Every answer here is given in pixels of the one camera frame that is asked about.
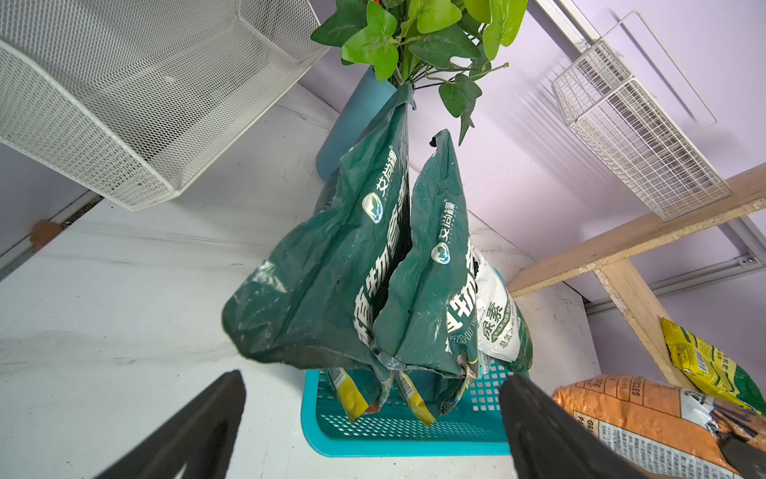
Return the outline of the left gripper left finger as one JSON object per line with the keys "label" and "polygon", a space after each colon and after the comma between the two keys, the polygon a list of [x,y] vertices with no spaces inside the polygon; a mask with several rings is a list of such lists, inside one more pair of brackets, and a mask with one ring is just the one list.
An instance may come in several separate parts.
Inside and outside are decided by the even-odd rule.
{"label": "left gripper left finger", "polygon": [[238,370],[222,374],[101,478],[223,478],[247,391]]}

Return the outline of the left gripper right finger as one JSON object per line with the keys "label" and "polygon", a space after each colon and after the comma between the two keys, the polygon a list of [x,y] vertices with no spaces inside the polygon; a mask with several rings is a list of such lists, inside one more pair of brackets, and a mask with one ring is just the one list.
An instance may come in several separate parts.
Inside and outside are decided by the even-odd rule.
{"label": "left gripper right finger", "polygon": [[648,478],[603,445],[530,379],[499,389],[504,429],[520,478]]}

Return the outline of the white green small bag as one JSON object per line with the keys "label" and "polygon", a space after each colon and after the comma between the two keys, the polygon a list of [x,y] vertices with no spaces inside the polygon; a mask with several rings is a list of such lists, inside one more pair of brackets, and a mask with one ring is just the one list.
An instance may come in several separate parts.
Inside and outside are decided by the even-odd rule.
{"label": "white green small bag", "polygon": [[534,360],[528,325],[498,271],[479,251],[476,256],[478,349],[508,371],[526,373]]}

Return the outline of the orange green snack bag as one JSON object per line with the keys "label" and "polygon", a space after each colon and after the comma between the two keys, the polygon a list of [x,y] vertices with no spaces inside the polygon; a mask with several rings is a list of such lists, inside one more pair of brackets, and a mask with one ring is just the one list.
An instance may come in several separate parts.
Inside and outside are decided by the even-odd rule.
{"label": "orange green snack bag", "polygon": [[724,445],[765,453],[763,416],[640,376],[597,376],[557,388],[552,400],[608,449],[656,475],[741,478]]}

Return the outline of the teal plastic basket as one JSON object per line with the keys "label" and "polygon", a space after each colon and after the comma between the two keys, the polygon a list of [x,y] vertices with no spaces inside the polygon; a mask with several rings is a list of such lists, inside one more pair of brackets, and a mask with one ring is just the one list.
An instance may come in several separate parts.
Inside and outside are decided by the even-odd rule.
{"label": "teal plastic basket", "polygon": [[427,426],[394,383],[374,414],[350,420],[336,397],[339,375],[311,370],[301,409],[307,442],[329,457],[491,456],[510,452],[499,389],[511,372],[478,349],[476,379],[449,413]]}

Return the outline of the dark green soil bag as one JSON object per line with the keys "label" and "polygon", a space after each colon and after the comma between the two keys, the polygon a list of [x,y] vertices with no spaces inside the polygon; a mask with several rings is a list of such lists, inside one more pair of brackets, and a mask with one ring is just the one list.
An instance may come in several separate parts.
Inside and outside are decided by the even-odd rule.
{"label": "dark green soil bag", "polygon": [[411,249],[408,111],[400,87],[342,156],[312,217],[294,228],[223,308],[237,351],[322,370],[346,417],[377,413],[393,386],[373,325]]}
{"label": "dark green soil bag", "polygon": [[373,342],[427,426],[455,408],[478,373],[478,261],[464,188],[450,132],[436,134],[431,145],[435,152],[412,192],[412,247],[391,275]]}

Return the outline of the yellow green fertilizer bag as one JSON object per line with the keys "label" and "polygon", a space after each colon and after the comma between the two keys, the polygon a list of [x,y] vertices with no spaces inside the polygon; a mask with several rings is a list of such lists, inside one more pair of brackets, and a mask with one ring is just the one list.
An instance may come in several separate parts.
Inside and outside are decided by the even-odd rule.
{"label": "yellow green fertilizer bag", "polygon": [[660,319],[673,365],[700,391],[760,415],[765,399],[751,376],[730,356],[673,321]]}

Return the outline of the white mesh corner rack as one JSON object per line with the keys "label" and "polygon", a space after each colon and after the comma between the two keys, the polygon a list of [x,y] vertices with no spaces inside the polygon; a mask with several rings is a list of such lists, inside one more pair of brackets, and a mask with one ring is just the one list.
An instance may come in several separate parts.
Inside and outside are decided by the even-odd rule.
{"label": "white mesh corner rack", "polygon": [[179,197],[320,59],[307,1],[5,1],[1,140],[131,210]]}

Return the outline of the teal vase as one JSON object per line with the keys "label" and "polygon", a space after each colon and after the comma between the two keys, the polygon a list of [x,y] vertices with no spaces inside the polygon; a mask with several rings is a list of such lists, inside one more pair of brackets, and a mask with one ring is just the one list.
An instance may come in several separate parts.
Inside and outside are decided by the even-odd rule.
{"label": "teal vase", "polygon": [[316,171],[323,182],[329,180],[340,158],[354,146],[395,92],[390,82],[376,79],[372,67],[367,70],[316,156]]}

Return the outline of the artificial green plant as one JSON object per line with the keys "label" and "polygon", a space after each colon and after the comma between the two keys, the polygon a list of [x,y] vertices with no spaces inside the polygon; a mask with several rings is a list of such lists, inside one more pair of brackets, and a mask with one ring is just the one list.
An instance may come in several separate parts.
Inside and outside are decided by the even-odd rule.
{"label": "artificial green plant", "polygon": [[483,92],[480,79],[497,71],[500,50],[511,46],[528,11],[527,0],[338,1],[311,34],[339,50],[345,65],[372,68],[379,82],[435,87],[460,120],[460,134]]}

